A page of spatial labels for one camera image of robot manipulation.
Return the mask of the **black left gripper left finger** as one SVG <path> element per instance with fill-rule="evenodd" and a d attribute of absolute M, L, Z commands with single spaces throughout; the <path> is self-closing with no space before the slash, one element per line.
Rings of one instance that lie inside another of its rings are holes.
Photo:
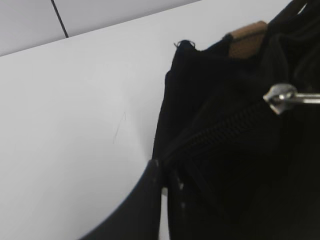
<path fill-rule="evenodd" d="M 163 170 L 151 159 L 127 198 L 83 240 L 157 240 L 159 238 Z"/>

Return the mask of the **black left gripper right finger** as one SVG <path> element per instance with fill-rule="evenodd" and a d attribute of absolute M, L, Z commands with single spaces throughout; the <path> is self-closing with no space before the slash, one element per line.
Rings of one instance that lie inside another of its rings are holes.
<path fill-rule="evenodd" d="M 171 240 L 198 240 L 197 223 L 198 191 L 183 172 L 172 172 L 168 176 L 168 228 Z"/>

